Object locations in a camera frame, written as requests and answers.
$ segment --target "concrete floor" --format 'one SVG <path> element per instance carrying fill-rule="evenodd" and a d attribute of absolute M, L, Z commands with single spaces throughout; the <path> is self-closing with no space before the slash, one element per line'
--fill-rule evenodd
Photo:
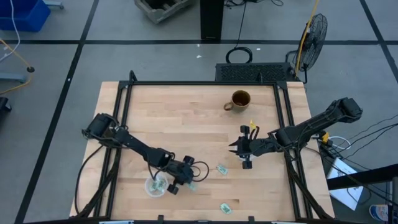
<path fill-rule="evenodd" d="M 299 40 L 314 1 L 284 2 L 283 7 L 277 7 L 269 0 L 249 3 L 241 39 Z M 13 111 L 2 121 L 0 128 L 0 169 L 3 170 L 0 178 L 4 180 L 0 184 L 2 223 L 15 220 L 94 0 L 64 0 L 63 3 L 65 9 L 53 9 L 40 32 L 21 33 L 24 40 L 37 40 L 22 44 L 18 50 L 36 72 L 29 86 L 4 95 L 10 99 Z M 378 0 L 366 0 L 366 3 L 382 38 L 398 40 L 398 2 L 384 0 L 381 4 Z M 225 8 L 222 39 L 237 38 L 242 11 L 243 7 Z M 353 97 L 364 109 L 360 121 L 336 124 L 329 129 L 332 135 L 349 138 L 377 121 L 397 114 L 398 99 L 395 96 L 398 84 L 382 51 L 380 39 L 377 39 L 359 0 L 320 1 L 317 12 L 328 19 L 327 40 L 359 40 L 355 45 L 324 46 L 308 73 L 309 82 L 306 84 L 312 114 L 322 112 L 332 100 L 344 96 Z M 8 31 L 0 31 L 0 37 L 16 39 L 15 34 Z M 198 4 L 155 25 L 132 0 L 99 0 L 87 35 L 87 40 L 198 39 Z M 54 42 L 40 44 L 40 40 Z M 73 78 L 66 80 L 71 82 L 70 89 L 25 222 L 68 217 L 76 175 L 86 146 L 80 129 L 93 116 L 101 82 L 125 80 L 130 70 L 135 71 L 139 80 L 214 80 L 216 63 L 224 63 L 225 54 L 234 46 L 175 43 L 84 45 Z M 281 62 L 287 51 L 297 48 L 296 45 L 267 43 L 245 46 L 253 50 L 253 62 Z M 388 50 L 398 60 L 398 46 L 388 45 Z M 245 62 L 246 57 L 236 52 L 231 61 Z M 26 73 L 16 57 L 0 63 L 0 72 Z M 14 85 L 1 82 L 0 90 Z M 397 134 L 398 129 L 390 130 L 350 159 L 368 168 L 397 163 L 398 151 L 394 144 Z M 343 155 L 351 154 L 369 140 L 358 143 Z M 378 187 L 385 189 L 386 184 Z M 368 193 L 363 192 L 361 200 L 366 199 Z M 353 212 L 333 200 L 338 218 L 365 223 L 377 223 L 368 215 L 368 206 L 374 203 L 384 201 L 372 196 L 366 205 L 358 206 Z"/>

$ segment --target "white cable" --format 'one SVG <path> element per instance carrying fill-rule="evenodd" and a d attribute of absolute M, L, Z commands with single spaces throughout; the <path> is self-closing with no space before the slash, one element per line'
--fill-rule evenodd
<path fill-rule="evenodd" d="M 18 48 L 19 43 L 21 42 L 21 38 L 19 37 L 19 33 L 17 30 L 17 26 L 15 25 L 15 20 L 14 20 L 14 5 L 12 3 L 12 0 L 10 0 L 11 3 L 11 20 L 12 20 L 12 24 L 14 25 L 14 29 L 15 32 L 17 33 L 17 37 L 18 37 L 18 44 L 14 47 L 14 49 L 9 52 L 8 54 L 4 54 L 4 56 L 2 58 L 0 58 L 0 62 L 2 62 L 4 59 L 6 59 L 8 56 L 12 55 L 12 53 L 14 53 L 14 51 Z"/>
<path fill-rule="evenodd" d="M 348 147 L 340 147 L 341 144 L 339 144 L 339 145 L 333 144 L 333 147 L 338 148 L 338 149 L 350 149 L 351 148 L 351 143 L 347 139 L 340 137 L 340 136 L 330 136 L 329 137 L 329 139 L 334 139 L 334 138 L 341 139 L 344 142 L 347 142 Z"/>

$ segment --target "brown mug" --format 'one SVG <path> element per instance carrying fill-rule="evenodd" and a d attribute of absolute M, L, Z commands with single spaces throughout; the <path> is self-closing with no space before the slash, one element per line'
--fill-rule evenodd
<path fill-rule="evenodd" d="M 244 111 L 250 104 L 250 94 L 243 90 L 238 90 L 232 94 L 231 101 L 224 105 L 224 110 L 235 112 Z"/>

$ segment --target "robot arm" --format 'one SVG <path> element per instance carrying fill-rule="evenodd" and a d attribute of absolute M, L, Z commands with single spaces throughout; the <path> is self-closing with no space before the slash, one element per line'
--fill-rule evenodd
<path fill-rule="evenodd" d="M 280 128 L 268 133 L 268 138 L 254 139 L 248 137 L 249 127 L 241 126 L 244 136 L 230 146 L 236 146 L 235 151 L 231 151 L 244 159 L 243 169 L 251 169 L 252 164 L 250 155 L 261 156 L 268 152 L 283 152 L 290 149 L 301 149 L 310 140 L 311 136 L 318 134 L 325 128 L 337 123 L 352 123 L 362 116 L 362 109 L 352 98 L 342 98 L 333 101 L 325 112 L 314 116 L 296 126 Z"/>
<path fill-rule="evenodd" d="M 151 167 L 164 171 L 175 178 L 168 191 L 177 194 L 176 184 L 190 183 L 193 179 L 191 166 L 194 158 L 185 156 L 183 161 L 176 161 L 175 154 L 162 148 L 147 146 L 129 131 L 119 125 L 118 121 L 108 114 L 97 114 L 90 125 L 82 130 L 88 139 L 96 139 L 107 147 L 125 147 L 140 154 Z"/>

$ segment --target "yellow object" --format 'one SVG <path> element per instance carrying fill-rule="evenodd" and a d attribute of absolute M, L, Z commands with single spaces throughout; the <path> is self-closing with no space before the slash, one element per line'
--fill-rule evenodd
<path fill-rule="evenodd" d="M 32 66 L 30 66 L 29 63 L 27 63 L 27 61 L 26 61 L 22 56 L 20 56 L 20 55 L 19 55 L 14 49 L 12 49 L 7 43 L 5 43 L 5 41 L 3 41 L 2 39 L 0 39 L 0 42 L 2 42 L 2 43 L 3 43 L 15 56 L 19 57 L 19 59 L 20 59 L 28 68 L 31 68 L 31 67 L 32 67 Z M 10 91 L 12 91 L 12 90 L 16 90 L 16 89 L 18 89 L 18 88 L 21 88 L 21 87 L 24 87 L 24 86 L 28 85 L 28 84 L 30 83 L 31 79 L 32 79 L 32 75 L 29 75 L 29 79 L 28 79 L 25 83 L 23 83 L 23 84 L 21 84 L 21 85 L 19 85 L 19 86 L 15 86 L 15 87 L 13 87 L 13 88 L 10 88 L 10 89 L 8 89 L 8 90 L 2 91 L 2 92 L 0 92 L 0 95 L 5 94 L 5 93 L 8 93 L 8 92 L 10 92 Z"/>
<path fill-rule="evenodd" d="M 304 44 L 305 37 L 307 36 L 308 28 L 310 27 L 310 24 L 311 24 L 311 22 L 312 22 L 312 17 L 313 17 L 313 15 L 315 14 L 315 11 L 317 10 L 318 2 L 319 2 L 319 0 L 315 0 L 315 5 L 313 6 L 313 9 L 312 9 L 312 12 L 311 12 L 310 20 L 308 21 L 307 26 L 305 27 L 304 34 L 303 34 L 303 38 L 301 39 L 301 42 L 300 42 L 300 48 L 298 48 L 298 55 L 297 55 L 297 61 L 296 61 L 296 68 L 295 68 L 295 70 L 294 70 L 294 75 L 295 75 L 295 76 L 297 76 L 297 73 L 299 72 L 299 69 L 300 69 L 301 51 L 302 51 L 302 49 L 303 49 L 303 44 Z"/>
<path fill-rule="evenodd" d="M 322 136 L 322 143 L 327 144 L 329 140 L 329 133 L 326 133 Z"/>
<path fill-rule="evenodd" d="M 250 120 L 250 127 L 252 129 L 256 129 L 257 128 L 257 126 L 253 123 L 253 120 Z"/>

